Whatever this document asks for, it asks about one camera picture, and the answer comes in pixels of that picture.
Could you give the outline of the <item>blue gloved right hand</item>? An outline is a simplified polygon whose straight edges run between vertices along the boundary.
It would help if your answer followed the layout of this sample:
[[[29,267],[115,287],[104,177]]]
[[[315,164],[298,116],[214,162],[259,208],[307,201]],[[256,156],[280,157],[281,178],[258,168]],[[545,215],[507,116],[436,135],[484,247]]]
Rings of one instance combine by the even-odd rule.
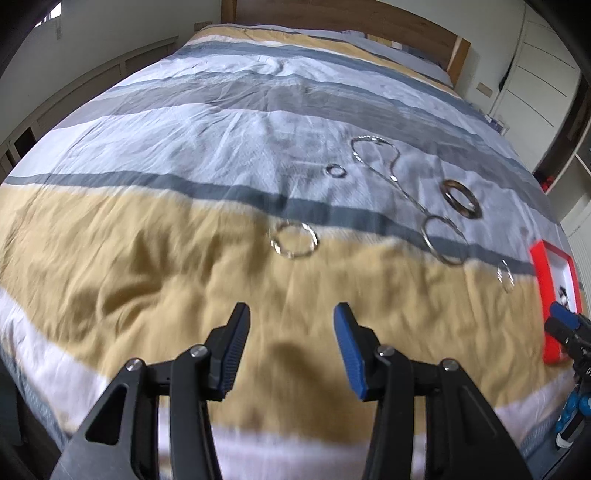
[[[572,391],[555,424],[555,445],[558,449],[570,448],[583,423],[590,418],[590,396]]]

